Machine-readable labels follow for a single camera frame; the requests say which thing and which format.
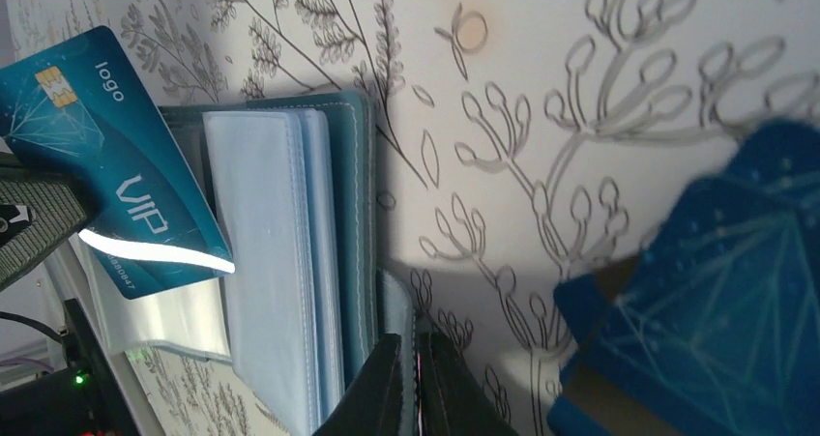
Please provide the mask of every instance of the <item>black pointed object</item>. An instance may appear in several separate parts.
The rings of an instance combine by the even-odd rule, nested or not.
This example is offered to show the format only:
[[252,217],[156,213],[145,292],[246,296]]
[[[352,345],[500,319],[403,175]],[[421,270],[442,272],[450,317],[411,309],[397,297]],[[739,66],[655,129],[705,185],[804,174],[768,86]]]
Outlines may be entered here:
[[422,415],[425,436],[515,436],[484,396],[453,342],[421,334]]
[[82,228],[94,211],[75,178],[29,170],[0,153],[0,291]]
[[396,436],[401,420],[401,337],[384,334],[341,402],[313,436]]

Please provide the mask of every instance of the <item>stack of cards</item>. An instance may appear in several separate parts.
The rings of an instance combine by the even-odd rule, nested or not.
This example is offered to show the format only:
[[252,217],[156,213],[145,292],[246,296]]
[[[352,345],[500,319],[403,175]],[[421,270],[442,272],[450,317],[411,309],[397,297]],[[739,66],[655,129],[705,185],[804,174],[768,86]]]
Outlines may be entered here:
[[685,190],[640,256],[556,288],[581,344],[549,414],[557,433],[820,427],[818,150],[812,126],[764,125]]

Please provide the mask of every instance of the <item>floral pattern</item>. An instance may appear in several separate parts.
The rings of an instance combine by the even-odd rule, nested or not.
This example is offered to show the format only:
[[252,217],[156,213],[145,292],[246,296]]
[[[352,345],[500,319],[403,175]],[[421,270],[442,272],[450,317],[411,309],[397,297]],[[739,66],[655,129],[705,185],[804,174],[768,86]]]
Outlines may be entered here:
[[[19,57],[108,25],[157,103],[356,89],[383,266],[487,398],[548,434],[562,282],[652,238],[762,118],[816,120],[816,0],[8,0]],[[279,434],[230,367],[130,358],[170,435]]]

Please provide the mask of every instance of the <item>tablecloth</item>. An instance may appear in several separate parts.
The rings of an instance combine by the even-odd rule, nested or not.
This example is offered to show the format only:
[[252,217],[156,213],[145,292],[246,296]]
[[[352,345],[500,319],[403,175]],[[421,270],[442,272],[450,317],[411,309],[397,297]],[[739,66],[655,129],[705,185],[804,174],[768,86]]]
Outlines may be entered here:
[[[525,435],[573,347],[552,287],[650,241],[759,119],[820,108],[818,0],[8,3],[18,57],[107,25],[156,103],[367,93],[380,263]],[[228,366],[129,356],[169,435],[284,431]]]

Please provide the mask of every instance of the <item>purple cable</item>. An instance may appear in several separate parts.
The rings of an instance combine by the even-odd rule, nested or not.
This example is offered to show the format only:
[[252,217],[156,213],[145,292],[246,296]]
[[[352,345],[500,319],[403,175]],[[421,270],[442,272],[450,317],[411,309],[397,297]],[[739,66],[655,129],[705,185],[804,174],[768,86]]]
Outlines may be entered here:
[[38,361],[36,359],[29,359],[27,357],[15,357],[14,359],[8,359],[6,361],[0,361],[0,366],[10,366],[10,365],[36,365],[43,370],[47,371],[48,373],[54,373],[54,367],[45,363],[43,361]]

